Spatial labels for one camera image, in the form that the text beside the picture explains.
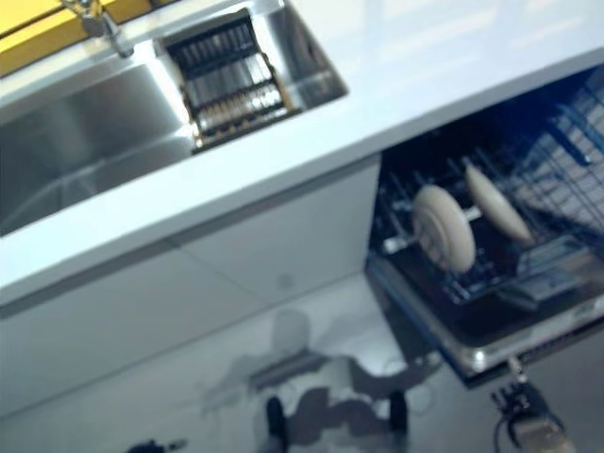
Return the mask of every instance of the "dish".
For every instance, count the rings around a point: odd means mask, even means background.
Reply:
[[[428,258],[445,271],[467,272],[476,258],[472,228],[455,198],[428,184],[413,199],[413,232]]]
[[[503,234],[530,245],[529,227],[495,184],[474,165],[465,167],[465,183],[474,203],[484,216]]]

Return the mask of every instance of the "drain rack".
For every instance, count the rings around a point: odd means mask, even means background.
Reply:
[[[184,76],[186,102],[204,144],[295,113],[261,52],[247,10],[175,35],[164,45]]]

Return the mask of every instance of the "white countertop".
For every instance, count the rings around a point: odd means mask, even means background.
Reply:
[[[214,3],[182,0],[133,21],[126,35]],[[600,0],[292,3],[349,94],[3,237],[0,305],[604,61]],[[7,99],[35,87],[40,74],[90,62],[95,45],[31,65],[4,79],[0,91]]]

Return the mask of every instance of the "faucet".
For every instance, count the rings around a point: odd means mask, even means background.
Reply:
[[[131,46],[120,43],[120,29],[99,0],[61,0],[61,4],[79,17],[88,36],[107,37],[113,50],[122,59],[127,59],[134,53]]]

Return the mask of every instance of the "dish drying rack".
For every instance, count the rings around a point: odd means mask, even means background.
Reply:
[[[558,264],[584,253],[598,256],[604,250],[604,89],[595,90],[586,80],[564,102],[560,97],[555,90],[541,89],[477,113],[504,140],[489,149],[476,146],[467,154],[445,155],[434,170],[430,165],[414,169],[412,146],[400,145],[395,153],[406,157],[409,152],[408,160],[403,171],[393,171],[384,163],[373,250],[382,255],[409,247],[419,250],[412,227],[412,200],[423,186],[436,184],[460,203],[477,246],[474,265],[462,274],[444,271],[419,252],[421,262],[414,265],[429,272],[448,299],[464,305],[500,292],[514,300],[518,291],[534,289],[541,292],[540,300],[524,308],[535,310],[545,299],[577,288],[580,279]],[[511,122],[514,112],[527,105],[541,118],[528,126],[521,119]],[[422,140],[430,144],[428,135],[441,132],[432,131]],[[520,214],[534,240],[531,245],[515,243],[483,218],[464,179],[470,163],[493,181]]]
[[[164,45],[185,79],[183,97],[205,146],[295,113],[245,9]]]

